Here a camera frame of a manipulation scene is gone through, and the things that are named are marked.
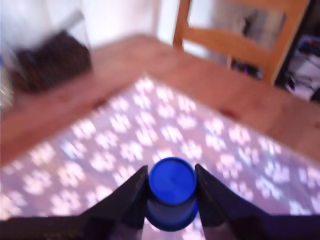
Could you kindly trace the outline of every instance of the blue cup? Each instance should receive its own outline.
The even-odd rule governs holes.
[[[160,160],[149,174],[146,218],[163,231],[184,229],[198,212],[196,187],[197,175],[189,163],[178,157]]]

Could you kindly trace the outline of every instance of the tabletop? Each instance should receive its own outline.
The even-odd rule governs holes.
[[[20,94],[1,116],[1,164],[41,142],[130,85],[143,72],[320,160],[320,106],[199,59],[144,35],[128,37],[92,52],[93,70],[49,92]]]
[[[90,114],[2,167],[1,219],[77,215],[141,166],[179,157],[202,165],[270,214],[320,213],[320,164],[143,74]],[[199,216],[142,239],[204,240]]]

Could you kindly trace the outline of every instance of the purple mat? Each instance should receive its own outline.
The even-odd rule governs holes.
[[[318,163],[145,76],[3,167],[0,217],[79,214],[171,156],[268,213],[320,214]],[[199,218],[175,233],[145,223],[143,239],[204,239]]]

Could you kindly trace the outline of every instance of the wooden chair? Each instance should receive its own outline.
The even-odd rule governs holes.
[[[183,39],[202,44],[214,51],[262,68],[263,80],[273,85],[310,0],[228,0],[285,14],[284,24],[272,50],[233,32],[189,27],[190,2],[191,0],[180,0],[173,46],[182,48]]]

